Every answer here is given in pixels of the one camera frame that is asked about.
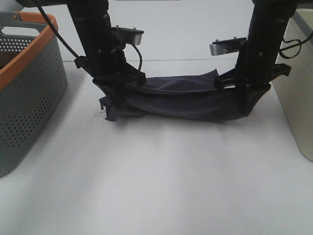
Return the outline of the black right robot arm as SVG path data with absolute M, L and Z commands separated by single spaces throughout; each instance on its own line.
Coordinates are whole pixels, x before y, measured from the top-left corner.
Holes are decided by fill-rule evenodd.
M 214 80 L 218 90 L 235 86 L 238 109 L 245 117 L 269 91 L 270 82 L 291 71 L 290 66 L 277 64 L 276 59 L 289 19 L 298 6 L 294 0 L 255 0 L 253 4 L 248 37 L 239 50 L 235 68 Z

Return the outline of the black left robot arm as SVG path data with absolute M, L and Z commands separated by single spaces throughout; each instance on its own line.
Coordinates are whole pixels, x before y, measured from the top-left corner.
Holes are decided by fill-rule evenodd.
M 128 64 L 124 53 L 126 44 L 134 47 L 143 31 L 113 27 L 106 0 L 75 0 L 67 7 L 85 52 L 75 59 L 76 66 L 87 71 L 116 106 L 122 105 L 127 84 L 146 83 L 145 73 Z

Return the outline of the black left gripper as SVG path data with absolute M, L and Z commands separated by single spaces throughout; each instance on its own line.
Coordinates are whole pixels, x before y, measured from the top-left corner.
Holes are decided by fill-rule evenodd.
M 137 46 L 132 46 L 139 56 L 138 68 L 126 61 L 123 50 L 113 49 L 109 56 L 91 60 L 86 56 L 80 56 L 74 60 L 76 67 L 83 68 L 96 81 L 108 85 L 108 95 L 113 103 L 120 107 L 125 102 L 125 84 L 134 83 L 142 86 L 146 83 L 146 74 L 141 71 L 143 59 Z

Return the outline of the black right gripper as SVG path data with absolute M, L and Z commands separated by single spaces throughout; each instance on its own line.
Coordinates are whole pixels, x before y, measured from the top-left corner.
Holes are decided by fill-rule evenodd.
M 266 94 L 268 83 L 281 75 L 288 76 L 291 67 L 277 64 L 279 49 L 241 47 L 234 69 L 219 75 L 214 87 L 224 89 L 235 85 L 238 92 L 238 110 L 242 115 L 250 115 L 256 103 Z

